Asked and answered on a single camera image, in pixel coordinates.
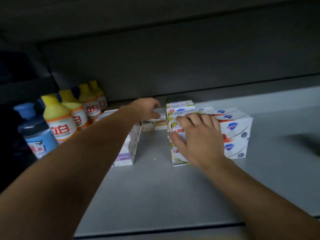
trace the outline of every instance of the person's right hand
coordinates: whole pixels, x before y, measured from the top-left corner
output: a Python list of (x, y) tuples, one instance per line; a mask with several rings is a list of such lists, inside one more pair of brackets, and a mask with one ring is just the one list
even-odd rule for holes
[(179, 152), (191, 164), (203, 171), (217, 169), (221, 162), (230, 160), (224, 155), (220, 122), (208, 114), (189, 113), (177, 121), (186, 133), (186, 143), (172, 131), (169, 136)]

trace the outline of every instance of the white and orange label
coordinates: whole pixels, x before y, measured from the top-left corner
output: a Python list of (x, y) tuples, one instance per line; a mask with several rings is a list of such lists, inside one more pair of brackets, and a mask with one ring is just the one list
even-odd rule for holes
[(102, 114), (97, 100), (91, 100), (82, 104), (82, 107), (91, 123), (94, 123)]
[(104, 95), (97, 97), (97, 100), (99, 102), (99, 106), (101, 110), (105, 110), (108, 107), (108, 103)]
[(73, 134), (77, 132), (77, 126), (72, 119), (71, 114), (60, 117), (58, 119), (46, 120), (46, 122), (59, 144), (68, 140)]
[(88, 117), (82, 107), (71, 110), (71, 113), (72, 113), (72, 118), (75, 122), (75, 125), (77, 126), (77, 129), (79, 131), (84, 130), (90, 125)]

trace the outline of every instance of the blue label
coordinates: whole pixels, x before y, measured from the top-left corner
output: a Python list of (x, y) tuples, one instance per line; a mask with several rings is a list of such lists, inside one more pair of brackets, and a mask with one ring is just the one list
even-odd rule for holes
[(40, 136), (25, 139), (37, 159), (47, 155), (58, 146), (58, 142), (50, 130)]
[(237, 127), (238, 123), (237, 122), (232, 122), (228, 125), (228, 129), (233, 131)]
[(224, 148), (227, 150), (227, 151), (230, 151), (231, 149), (233, 149), (234, 145), (233, 144), (226, 144), (224, 146)]

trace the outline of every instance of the bottle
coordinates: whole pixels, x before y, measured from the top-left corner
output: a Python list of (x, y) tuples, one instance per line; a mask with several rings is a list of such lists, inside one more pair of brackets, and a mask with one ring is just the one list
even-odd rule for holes
[(49, 125), (58, 143), (68, 140), (77, 132), (77, 126), (72, 118), (70, 110), (59, 103), (54, 93), (41, 96), (45, 110), (43, 117)]
[(97, 97), (101, 111), (104, 111), (108, 107), (108, 104), (102, 89), (98, 87), (96, 80), (90, 81), (89, 86), (93, 94)]
[(33, 103), (14, 106), (25, 121), (18, 126), (18, 132), (30, 147), (37, 159), (47, 155), (58, 146), (54, 135), (42, 116), (36, 114)]
[(88, 117), (83, 110), (80, 101), (75, 99), (72, 95), (71, 89), (60, 90), (59, 93), (62, 99), (61, 104), (66, 106), (71, 111), (72, 118), (77, 126), (78, 131), (87, 128), (90, 125)]
[(93, 94), (93, 92), (90, 91), (87, 83), (80, 84), (79, 89), (80, 89), (79, 101), (82, 103), (82, 107), (86, 112), (86, 115), (88, 116), (90, 122), (94, 123), (102, 114), (97, 98)]

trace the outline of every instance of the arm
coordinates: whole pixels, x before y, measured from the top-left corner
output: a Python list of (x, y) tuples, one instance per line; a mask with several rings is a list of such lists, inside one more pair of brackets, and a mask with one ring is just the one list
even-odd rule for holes
[(160, 115), (142, 98), (94, 123), (25, 170), (0, 195), (0, 239), (72, 239), (132, 127)]
[(175, 132), (170, 133), (171, 140), (230, 200), (256, 239), (319, 239), (320, 223), (315, 218), (263, 186), (224, 156), (217, 119), (195, 113), (186, 117), (177, 118), (186, 132), (186, 143)]

